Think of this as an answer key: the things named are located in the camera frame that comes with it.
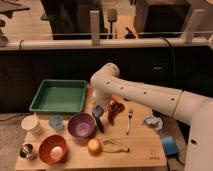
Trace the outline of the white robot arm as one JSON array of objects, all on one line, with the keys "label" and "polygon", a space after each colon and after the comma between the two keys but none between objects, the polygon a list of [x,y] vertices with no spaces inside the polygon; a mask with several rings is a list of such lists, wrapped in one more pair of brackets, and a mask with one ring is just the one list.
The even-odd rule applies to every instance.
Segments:
[{"label": "white robot arm", "polygon": [[107,63],[91,78],[93,97],[106,106],[112,95],[145,105],[190,126],[184,171],[213,171],[213,98],[175,88],[126,81]]}]

